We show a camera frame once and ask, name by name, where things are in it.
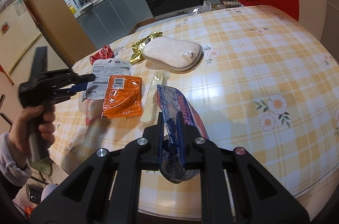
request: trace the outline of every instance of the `red bag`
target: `red bag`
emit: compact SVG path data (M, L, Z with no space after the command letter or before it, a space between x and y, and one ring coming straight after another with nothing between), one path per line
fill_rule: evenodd
M96 54L89 57L89 62L93 65L97 59L114 58L114 53L110 46L103 46Z

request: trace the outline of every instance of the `yellow and white plaid tablecloth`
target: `yellow and white plaid tablecloth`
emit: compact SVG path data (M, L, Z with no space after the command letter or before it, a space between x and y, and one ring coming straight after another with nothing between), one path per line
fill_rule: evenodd
M171 74L168 85L186 96L219 147L245 147L294 196L337 169L339 66L298 22L272 6L218 10L142 30L111 47L119 50L117 58L130 60L132 43L154 31L204 48L199 65ZM85 74L91 67L88 56L73 69ZM147 60L132 66L132 75L142 78L143 103L160 69ZM86 127L78 95L56 108L50 153L68 173L98 148L121 149L142 135L139 117ZM172 184L159 172L143 172L141 211L200 218L200 203L199 176Z

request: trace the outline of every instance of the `refrigerator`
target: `refrigerator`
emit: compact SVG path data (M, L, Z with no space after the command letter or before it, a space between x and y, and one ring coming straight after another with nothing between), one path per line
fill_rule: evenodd
M0 14L0 65L16 85L29 79L35 48L40 46L48 47L48 70L67 68L38 29L24 1L14 1Z

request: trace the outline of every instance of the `finger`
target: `finger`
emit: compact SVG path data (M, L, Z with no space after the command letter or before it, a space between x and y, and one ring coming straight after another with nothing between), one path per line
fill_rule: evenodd
M54 143L55 138L54 138L53 133L41 133L41 137L42 137L45 141L49 142L50 145L52 145L52 144Z
M43 105L39 105L36 107L27 107L20 112L19 121L28 122L31 119L38 117L43 111Z
M54 132L54 125L52 123L43 123L38 127L41 133L53 133Z
M46 122L54 122L55 120L55 115L52 111L49 111L43 115L43 119Z

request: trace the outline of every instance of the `white sponge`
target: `white sponge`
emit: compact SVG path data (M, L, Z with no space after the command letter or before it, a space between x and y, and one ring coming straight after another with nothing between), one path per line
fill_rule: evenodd
M160 36L147 43L142 55L174 71L184 72L198 64L203 52L201 45L196 42Z

